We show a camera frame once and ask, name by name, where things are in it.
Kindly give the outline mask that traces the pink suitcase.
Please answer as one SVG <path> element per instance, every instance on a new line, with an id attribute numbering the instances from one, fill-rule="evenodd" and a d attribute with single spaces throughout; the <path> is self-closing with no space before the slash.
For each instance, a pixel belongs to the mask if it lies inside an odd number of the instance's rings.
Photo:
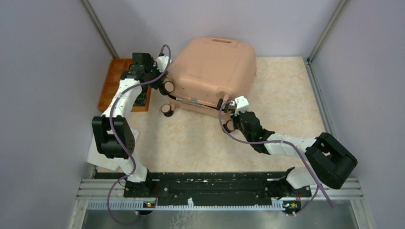
<path id="1" fill-rule="evenodd" d="M 234 130 L 230 109 L 223 103 L 246 95 L 256 76 L 256 52 L 248 43 L 199 37 L 191 40 L 170 63 L 160 92 L 169 99 L 161 112 L 175 109 L 221 118 L 226 131 Z"/>

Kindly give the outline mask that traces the white cloth under left arm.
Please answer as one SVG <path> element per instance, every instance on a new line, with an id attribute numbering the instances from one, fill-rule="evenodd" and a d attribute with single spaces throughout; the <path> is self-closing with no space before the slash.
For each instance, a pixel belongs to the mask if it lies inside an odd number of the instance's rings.
<path id="1" fill-rule="evenodd" d="M 93 135 L 88 152 L 87 162 L 97 167 L 102 167 L 115 172 L 121 170 L 121 172 L 123 172 L 125 175 L 129 175 L 129 180 L 131 182 L 144 181 L 147 174 L 147 169 L 139 161 L 138 157 L 136 156 L 136 151 L 133 151 L 132 156 L 136 162 L 136 165 L 134 165 L 130 158 L 128 158 L 128 160 L 122 158 L 107 158 L 104 154 L 100 154 L 98 152 L 95 137 Z"/>

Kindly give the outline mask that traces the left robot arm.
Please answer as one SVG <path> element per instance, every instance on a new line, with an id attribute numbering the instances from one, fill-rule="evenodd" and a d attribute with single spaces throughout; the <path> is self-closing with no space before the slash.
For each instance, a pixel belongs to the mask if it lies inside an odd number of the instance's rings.
<path id="1" fill-rule="evenodd" d="M 157 58 L 149 53 L 133 53 L 132 63 L 122 73 L 110 105 L 101 116 L 95 116 L 92 120 L 98 153 L 122 169 L 127 190 L 141 197 L 151 195 L 153 183 L 148 169 L 136 156 L 136 137 L 139 133 L 131 129 L 127 116 L 142 94 L 142 87 L 159 85 L 168 73 L 170 62 L 171 56 L 163 53 Z"/>

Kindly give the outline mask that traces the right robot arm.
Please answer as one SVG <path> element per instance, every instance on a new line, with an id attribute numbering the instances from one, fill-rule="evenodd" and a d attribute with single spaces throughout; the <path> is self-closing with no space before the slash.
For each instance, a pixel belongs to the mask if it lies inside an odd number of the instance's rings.
<path id="1" fill-rule="evenodd" d="M 302 160 L 303 167 L 291 167 L 276 182 L 274 197 L 292 197 L 300 188 L 319 183 L 340 189 L 358 165 L 357 158 L 333 135 L 293 137 L 262 127 L 254 112 L 231 114 L 234 130 L 258 153 Z"/>

